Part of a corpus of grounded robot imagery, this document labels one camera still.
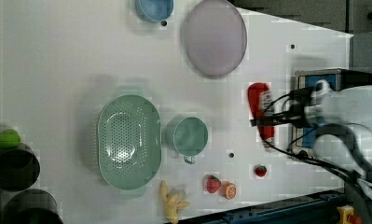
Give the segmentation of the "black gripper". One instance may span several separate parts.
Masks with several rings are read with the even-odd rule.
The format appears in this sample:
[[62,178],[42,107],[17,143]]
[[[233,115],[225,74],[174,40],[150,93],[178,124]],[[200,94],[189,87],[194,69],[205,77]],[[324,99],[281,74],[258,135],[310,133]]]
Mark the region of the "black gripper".
[[292,104],[289,108],[289,114],[274,114],[272,116],[251,119],[252,126],[277,126],[283,124],[293,124],[297,128],[309,128],[305,114],[305,107],[310,103],[310,96],[313,87],[307,87],[289,92],[289,99]]

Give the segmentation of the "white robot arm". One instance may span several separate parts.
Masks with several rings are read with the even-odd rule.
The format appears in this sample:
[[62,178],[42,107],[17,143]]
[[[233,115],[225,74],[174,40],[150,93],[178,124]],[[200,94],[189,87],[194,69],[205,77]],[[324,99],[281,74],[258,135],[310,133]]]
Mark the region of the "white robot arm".
[[291,124],[314,133],[310,154],[295,153],[291,147],[282,153],[338,176],[372,208],[372,85],[334,91],[327,81],[319,80],[283,97],[292,104],[276,113],[267,84],[254,83],[247,90],[251,124],[264,147],[275,148],[278,125]]

